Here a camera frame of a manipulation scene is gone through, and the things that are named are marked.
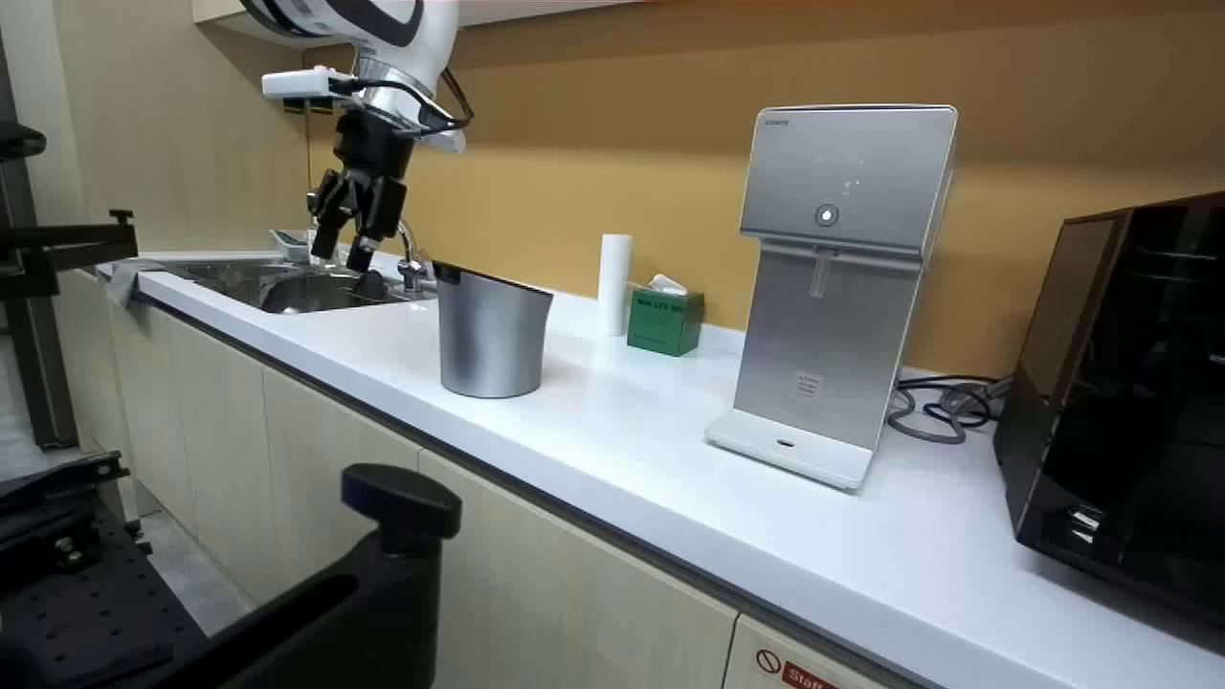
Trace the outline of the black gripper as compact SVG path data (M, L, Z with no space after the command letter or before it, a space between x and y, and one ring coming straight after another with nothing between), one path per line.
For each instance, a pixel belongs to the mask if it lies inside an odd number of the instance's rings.
M324 167L319 186L306 195L306 209L315 213L315 258L331 260L335 236L345 221L353 221L357 243L349 245L345 264L353 273L372 269L380 236L396 228L408 154L414 137L389 126L384 115L345 112L335 117L335 167Z

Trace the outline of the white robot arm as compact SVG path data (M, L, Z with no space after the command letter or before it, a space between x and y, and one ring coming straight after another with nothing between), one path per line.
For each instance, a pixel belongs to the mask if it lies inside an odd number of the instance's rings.
M242 0L280 37L331 37L353 68L280 68L259 93L280 105L335 105L335 167L306 195L319 260L357 227L345 264L367 273L404 207L404 163L418 143L464 148L473 117L449 68L460 33L460 0Z

